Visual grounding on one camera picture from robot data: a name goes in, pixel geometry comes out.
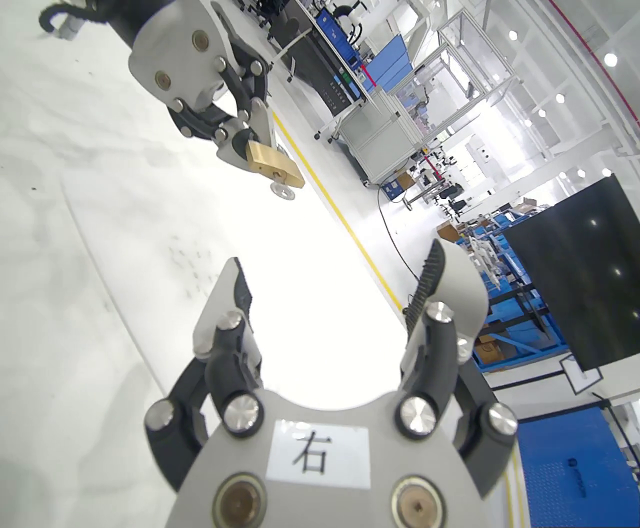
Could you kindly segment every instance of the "monitor screen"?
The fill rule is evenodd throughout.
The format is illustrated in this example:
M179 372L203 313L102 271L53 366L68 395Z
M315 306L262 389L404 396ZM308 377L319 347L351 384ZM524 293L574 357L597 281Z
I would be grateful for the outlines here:
M504 235L582 370L640 351L640 222L615 175Z

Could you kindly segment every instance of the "white ceiling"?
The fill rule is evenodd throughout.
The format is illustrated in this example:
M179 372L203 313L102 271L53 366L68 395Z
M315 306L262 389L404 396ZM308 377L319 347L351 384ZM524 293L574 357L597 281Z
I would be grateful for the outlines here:
M611 80L554 4L599 61L604 62L608 52L617 55L618 64L605 67ZM466 8L480 24L485 6L486 0L448 0L449 16ZM511 30L518 33L515 41L509 38ZM522 130L523 142L542 146L547 156L558 155L599 130L603 122L612 123L620 143L584 161L586 178L574 170L568 173L571 182L564 183L570 184L570 191L579 190L602 177L602 169L608 167L640 214L640 159L621 157L640 154L640 125L622 99L640 115L640 2L490 0L486 32L522 81L512 87L509 105L510 125ZM564 104L556 101L558 93L564 95ZM545 117L538 115L540 109L546 111ZM532 122L529 130L525 119Z

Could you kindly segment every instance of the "metal bolt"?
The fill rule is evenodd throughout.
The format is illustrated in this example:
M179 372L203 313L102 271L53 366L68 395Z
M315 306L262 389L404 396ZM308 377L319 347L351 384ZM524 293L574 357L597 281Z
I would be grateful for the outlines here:
M251 73L255 76L261 76L262 72L264 71L264 68L262 68L262 64L260 63L260 61L253 61L250 68Z
M168 107L171 108L171 110L173 110L174 112L178 112L178 114L182 110L184 110L184 105L182 104L182 101L180 99L174 99L169 103Z
M453 310L445 303L429 303L427 306L427 315L434 321L441 323L450 323L453 319Z
M458 337L458 365L464 365L473 355L474 348L464 337Z
M216 326L220 330L233 330L238 327L242 317L242 312L239 310L229 310L226 314L220 316Z
M169 77L165 72L159 70L156 72L156 84L161 90L165 92L171 88L171 77Z
M518 430L518 420L513 411L499 402L489 409L489 423L502 435L513 436Z
M216 139L216 141L224 141L228 138L228 136L229 134L227 134L227 131L224 129L216 129L216 131L213 133L213 137Z
M209 35L201 29L196 29L191 35L191 42L198 51L206 51L209 48Z
M167 399L158 400L145 414L145 425L152 431L160 431L171 423L173 413L173 403Z
M398 528L440 528L444 520L442 499L420 477L409 477L396 486L392 508Z
M264 518L267 497L253 475L236 474L218 488L213 499L214 525L220 528L257 528Z
M250 394L242 394L231 400L222 419L232 433L244 433L255 425L259 416L258 400Z
M430 435L438 422L433 407L419 396L410 396L401 403L400 419L409 431L419 436Z
M227 61L225 61L224 57L216 57L213 59L213 67L219 74L221 74L225 69L227 69Z
M253 112L257 112L258 110L260 110L263 107L264 103L262 102L262 100L259 97L254 97L251 100L251 111Z

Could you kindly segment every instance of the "white label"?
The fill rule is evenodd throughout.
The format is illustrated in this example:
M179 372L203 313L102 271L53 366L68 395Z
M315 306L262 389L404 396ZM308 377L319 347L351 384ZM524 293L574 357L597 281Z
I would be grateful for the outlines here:
M368 490L371 488L369 430L276 420L267 478Z

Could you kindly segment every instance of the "ceiling light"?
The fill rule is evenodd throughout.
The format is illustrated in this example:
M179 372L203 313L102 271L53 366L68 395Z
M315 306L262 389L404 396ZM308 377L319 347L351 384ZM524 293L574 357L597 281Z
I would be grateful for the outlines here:
M607 53L604 56L604 63L613 68L613 66L618 64L618 56L615 53Z

